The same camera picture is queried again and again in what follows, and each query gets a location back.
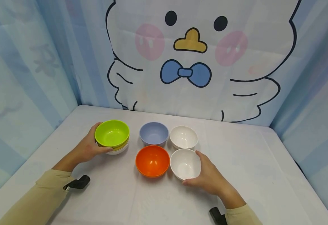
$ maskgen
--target cartoon eye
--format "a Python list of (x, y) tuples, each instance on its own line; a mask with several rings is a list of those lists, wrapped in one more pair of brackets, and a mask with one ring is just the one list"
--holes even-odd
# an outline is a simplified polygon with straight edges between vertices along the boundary
[(228, 25), (228, 20), (225, 16), (220, 16), (215, 19), (214, 21), (214, 29), (216, 31), (222, 31), (224, 30)]
[(165, 22), (168, 26), (173, 26), (177, 21), (177, 14), (174, 11), (169, 11), (165, 15)]

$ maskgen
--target white bowl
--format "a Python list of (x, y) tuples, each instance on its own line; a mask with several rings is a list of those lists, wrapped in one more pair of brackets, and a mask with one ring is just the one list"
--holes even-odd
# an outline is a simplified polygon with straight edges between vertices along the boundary
[(201, 170), (200, 158), (193, 150), (178, 149), (170, 157), (170, 168), (180, 180), (196, 178)]
[(176, 149), (193, 149), (198, 143), (197, 133), (187, 126), (174, 127), (170, 131), (169, 137)]
[(130, 142), (130, 138), (124, 147), (122, 147), (121, 149), (116, 150), (116, 151), (107, 152), (107, 154), (114, 156), (114, 155), (122, 153), (123, 151), (125, 151), (128, 148), (129, 142)]

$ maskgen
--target beige sleeve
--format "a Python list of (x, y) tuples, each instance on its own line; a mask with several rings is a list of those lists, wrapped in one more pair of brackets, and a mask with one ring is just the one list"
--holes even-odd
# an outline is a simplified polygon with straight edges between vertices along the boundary
[(73, 180), (70, 172), (46, 171), (1, 218), (0, 225), (45, 225), (66, 197), (63, 187)]
[(235, 209), (227, 209), (225, 218), (228, 225), (262, 225), (248, 204)]

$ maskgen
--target black clip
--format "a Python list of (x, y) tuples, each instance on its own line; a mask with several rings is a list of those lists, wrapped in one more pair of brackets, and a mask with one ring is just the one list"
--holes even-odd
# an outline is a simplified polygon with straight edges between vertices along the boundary
[(217, 207), (211, 208), (211, 210), (209, 210), (209, 213), (212, 216), (216, 225), (228, 225), (227, 220), (225, 219), (225, 215), (220, 214), (219, 209)]
[(75, 189), (83, 189), (88, 185), (90, 182), (90, 177), (87, 175), (83, 175), (79, 180), (73, 180), (72, 182), (68, 183), (64, 186), (64, 190), (66, 190), (68, 187), (75, 188)]

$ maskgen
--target bowl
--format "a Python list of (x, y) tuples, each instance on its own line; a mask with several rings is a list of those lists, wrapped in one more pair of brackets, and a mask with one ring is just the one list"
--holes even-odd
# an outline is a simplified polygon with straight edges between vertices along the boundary
[(125, 146), (123, 146), (121, 149), (118, 149), (118, 150), (115, 150), (115, 151), (111, 151), (111, 152), (107, 152), (107, 154), (114, 156), (114, 155), (117, 155), (117, 154), (122, 153), (123, 151), (125, 151), (126, 149), (128, 149), (129, 142), (130, 142), (130, 139), (128, 139), (128, 141), (126, 142)]
[(168, 152), (157, 145), (143, 147), (135, 158), (138, 171), (149, 178), (157, 178), (163, 175), (168, 170), (169, 164)]
[(169, 131), (162, 123), (150, 122), (140, 128), (139, 136), (145, 145), (164, 146), (169, 137)]
[(112, 152), (118, 151), (118, 150), (122, 149), (123, 147), (125, 147), (126, 144), (128, 144), (129, 139), (130, 139), (130, 136), (129, 136), (129, 138), (124, 142), (124, 144), (122, 144), (122, 145), (119, 146), (119, 147), (114, 147)]
[(198, 143), (198, 135), (190, 127), (178, 126), (170, 131), (170, 140), (176, 149), (193, 149)]
[(178, 149), (170, 157), (170, 168), (180, 180), (196, 178), (201, 170), (200, 158), (193, 150)]
[(95, 130), (95, 140), (98, 145), (117, 148), (129, 138), (129, 127), (120, 120), (108, 120)]

